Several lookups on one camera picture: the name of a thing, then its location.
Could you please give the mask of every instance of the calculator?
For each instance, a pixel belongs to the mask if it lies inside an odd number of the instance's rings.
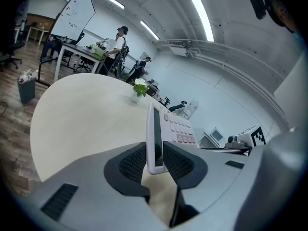
[[[188,120],[161,111],[150,103],[146,123],[146,162],[151,175],[168,172],[163,161],[164,141],[199,147]]]

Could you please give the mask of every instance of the white vase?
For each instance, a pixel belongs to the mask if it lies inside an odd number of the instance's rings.
[[[129,97],[129,99],[133,101],[134,103],[138,103],[141,98],[142,98],[142,95],[140,95],[140,97],[137,97],[137,93],[135,91],[133,91],[133,93]]]

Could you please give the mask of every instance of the ceiling light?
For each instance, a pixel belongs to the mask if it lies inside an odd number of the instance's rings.
[[[201,0],[192,0],[202,21],[207,41],[214,42],[212,28]]]
[[[124,9],[124,8],[125,8],[125,6],[124,6],[123,4],[119,3],[119,2],[116,1],[116,0],[109,0],[109,1],[113,2],[114,4],[116,4],[116,5],[119,6],[121,9]]]
[[[144,21],[140,21],[140,23],[153,35],[156,40],[159,40],[159,37],[148,27]]]

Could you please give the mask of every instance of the ceiling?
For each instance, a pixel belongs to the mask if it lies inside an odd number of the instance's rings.
[[[111,3],[103,0],[106,6]],[[231,64],[273,93],[290,73],[304,50],[284,27],[267,15],[258,20],[250,0],[202,0],[215,43],[206,41],[200,17],[191,0],[117,0],[125,9],[111,5],[160,50],[167,40],[185,39],[202,55]],[[140,24],[143,20],[160,38],[156,41]]]

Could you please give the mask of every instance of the gray trash bin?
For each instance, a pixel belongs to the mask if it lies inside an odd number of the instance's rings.
[[[27,103],[35,98],[35,78],[24,83],[18,83],[19,96],[22,103]]]

